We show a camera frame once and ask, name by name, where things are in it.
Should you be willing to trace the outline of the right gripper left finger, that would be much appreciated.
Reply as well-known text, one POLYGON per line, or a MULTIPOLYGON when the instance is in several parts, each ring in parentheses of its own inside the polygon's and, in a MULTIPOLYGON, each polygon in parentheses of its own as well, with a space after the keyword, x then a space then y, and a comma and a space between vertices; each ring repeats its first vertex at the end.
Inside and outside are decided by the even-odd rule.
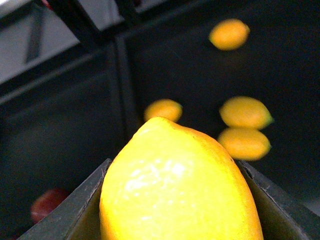
POLYGON ((111 162, 106 159, 57 208, 19 239, 100 240, 100 195, 111 162))

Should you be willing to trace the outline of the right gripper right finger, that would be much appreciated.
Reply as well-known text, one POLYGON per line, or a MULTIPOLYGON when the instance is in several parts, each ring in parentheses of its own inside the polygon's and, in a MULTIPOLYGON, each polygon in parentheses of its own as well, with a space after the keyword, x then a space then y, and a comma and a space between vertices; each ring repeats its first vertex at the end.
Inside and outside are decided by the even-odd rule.
POLYGON ((265 240, 318 240, 320 217, 245 161, 238 161, 253 195, 265 240))

